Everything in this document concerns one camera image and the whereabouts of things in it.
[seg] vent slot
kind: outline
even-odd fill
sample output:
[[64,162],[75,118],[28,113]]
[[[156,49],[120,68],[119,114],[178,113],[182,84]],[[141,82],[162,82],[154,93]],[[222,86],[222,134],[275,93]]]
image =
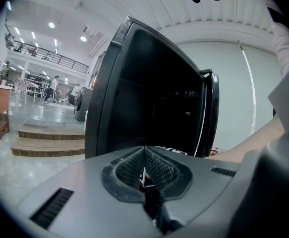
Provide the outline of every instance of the vent slot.
[[47,229],[73,193],[74,191],[72,190],[60,188],[31,217],[31,220],[42,228]]
[[215,172],[224,176],[229,176],[229,177],[234,177],[235,175],[235,171],[232,170],[228,170],[228,169],[222,169],[222,168],[218,168],[218,167],[213,167],[211,169],[211,172]]

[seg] railing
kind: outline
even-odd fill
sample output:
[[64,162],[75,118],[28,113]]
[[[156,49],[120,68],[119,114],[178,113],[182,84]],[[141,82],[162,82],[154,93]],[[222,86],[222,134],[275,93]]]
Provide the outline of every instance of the railing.
[[15,52],[30,55],[32,57],[37,57],[50,62],[54,62],[82,73],[86,73],[88,69],[87,65],[84,65],[80,62],[58,55],[52,51],[37,48],[36,46],[21,43],[18,41],[13,42],[13,46],[9,47],[9,49]]

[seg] person's arm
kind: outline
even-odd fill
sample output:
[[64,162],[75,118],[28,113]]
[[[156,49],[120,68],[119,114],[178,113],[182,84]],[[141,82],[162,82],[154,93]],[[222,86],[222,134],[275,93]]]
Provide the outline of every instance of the person's arm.
[[241,162],[247,152],[261,149],[268,142],[281,137],[283,134],[284,129],[281,121],[278,115],[275,115],[271,121],[236,147],[208,158],[220,161]]

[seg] white shirt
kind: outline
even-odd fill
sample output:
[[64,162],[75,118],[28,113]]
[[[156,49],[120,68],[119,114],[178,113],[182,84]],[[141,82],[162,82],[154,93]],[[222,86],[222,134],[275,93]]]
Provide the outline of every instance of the white shirt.
[[76,92],[78,92],[78,86],[75,86],[75,87],[74,87],[74,89],[71,91],[71,95],[73,95],[73,96],[76,97],[77,94],[78,94],[78,93],[76,93]]
[[52,88],[52,89],[55,90],[56,87],[57,87],[57,84],[58,84],[58,82],[57,82],[56,78],[54,78],[54,79],[52,80],[52,82],[51,82],[50,88]]
[[[268,8],[282,14],[274,0],[264,0],[264,2]],[[273,44],[281,65],[281,75],[284,76],[289,71],[289,29],[283,24],[272,22],[272,30]]]

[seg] wooden step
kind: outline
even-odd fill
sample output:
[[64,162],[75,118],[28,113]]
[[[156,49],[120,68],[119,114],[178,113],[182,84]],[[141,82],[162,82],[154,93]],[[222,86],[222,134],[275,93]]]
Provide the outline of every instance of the wooden step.
[[19,136],[48,140],[79,140],[85,139],[85,132],[83,129],[65,129],[25,124],[19,130]]
[[85,154],[85,140],[48,140],[20,137],[13,143],[11,150],[17,156],[72,156]]

